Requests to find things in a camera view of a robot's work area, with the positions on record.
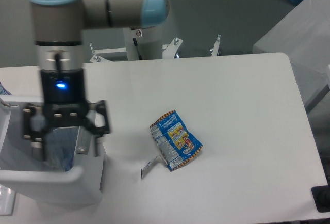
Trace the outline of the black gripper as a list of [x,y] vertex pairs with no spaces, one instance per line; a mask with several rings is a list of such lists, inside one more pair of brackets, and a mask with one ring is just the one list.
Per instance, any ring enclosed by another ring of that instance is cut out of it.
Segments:
[[46,136],[55,127],[81,126],[91,135],[95,157],[100,140],[111,133],[107,102],[87,103],[84,70],[41,70],[44,105],[23,107],[23,138],[30,140],[32,157],[46,160]]

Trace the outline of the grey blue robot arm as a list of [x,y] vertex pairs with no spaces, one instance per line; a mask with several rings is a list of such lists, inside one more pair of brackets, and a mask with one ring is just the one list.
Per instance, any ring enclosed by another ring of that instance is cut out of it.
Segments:
[[162,24],[168,0],[29,0],[37,48],[43,105],[23,108],[23,138],[33,158],[45,160],[45,138],[59,127],[82,126],[95,138],[110,126],[95,126],[88,112],[108,120],[106,102],[86,99],[82,32],[94,28],[150,28]]

